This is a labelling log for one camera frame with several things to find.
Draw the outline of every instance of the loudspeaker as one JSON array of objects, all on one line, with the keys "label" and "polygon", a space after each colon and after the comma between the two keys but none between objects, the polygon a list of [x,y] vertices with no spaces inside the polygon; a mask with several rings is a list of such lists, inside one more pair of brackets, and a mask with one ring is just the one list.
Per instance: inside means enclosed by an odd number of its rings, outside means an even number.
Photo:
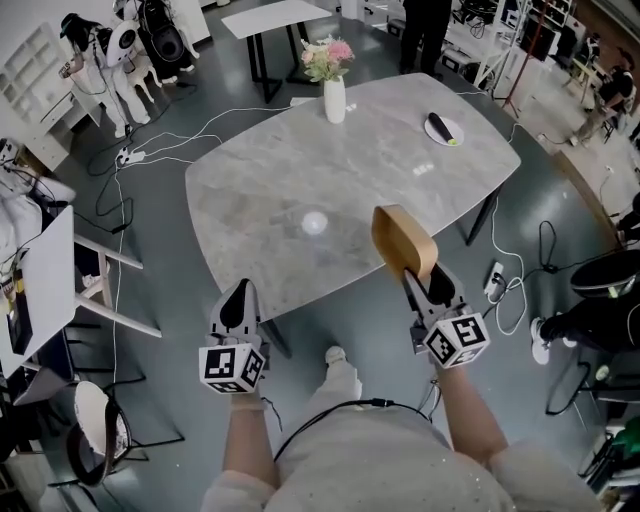
[{"label": "loudspeaker", "polygon": [[[529,51],[529,47],[531,46],[531,42],[533,41],[537,30],[537,18],[529,16],[529,18],[525,22],[524,35],[522,36],[522,42],[520,43],[520,48],[522,48],[525,52]],[[542,28],[540,29],[540,36],[536,41],[536,46],[533,49],[533,53],[531,55],[538,60],[544,61],[549,55],[549,50],[551,49],[551,45],[553,44],[554,37],[555,31],[549,28],[543,22]]]}]

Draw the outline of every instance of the marble table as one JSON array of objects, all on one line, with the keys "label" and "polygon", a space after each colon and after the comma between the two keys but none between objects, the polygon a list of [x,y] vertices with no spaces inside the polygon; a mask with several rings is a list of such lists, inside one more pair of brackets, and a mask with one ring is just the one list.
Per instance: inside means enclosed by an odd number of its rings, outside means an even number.
[{"label": "marble table", "polygon": [[[520,164],[489,121],[427,75],[350,87],[347,104],[340,125],[327,121],[322,98],[287,110],[187,170],[191,219],[213,277],[221,290],[251,279],[263,319],[382,266],[371,240],[375,206],[401,204],[435,235]],[[432,111],[464,129],[461,146],[426,135]],[[314,212],[326,217],[323,230]]]}]

